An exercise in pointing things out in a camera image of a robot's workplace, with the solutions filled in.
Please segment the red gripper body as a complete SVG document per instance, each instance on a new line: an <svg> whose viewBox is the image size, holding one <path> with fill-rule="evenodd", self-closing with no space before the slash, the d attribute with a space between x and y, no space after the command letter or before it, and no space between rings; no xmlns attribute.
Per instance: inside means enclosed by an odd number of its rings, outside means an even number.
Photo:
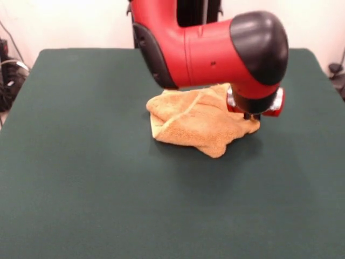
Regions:
<svg viewBox="0 0 345 259"><path fill-rule="evenodd" d="M285 102L285 91L278 88L275 92L260 99L247 99L228 88L226 93L227 110L232 113L249 113L251 117L254 114L261 116L278 117L282 112Z"/></svg>

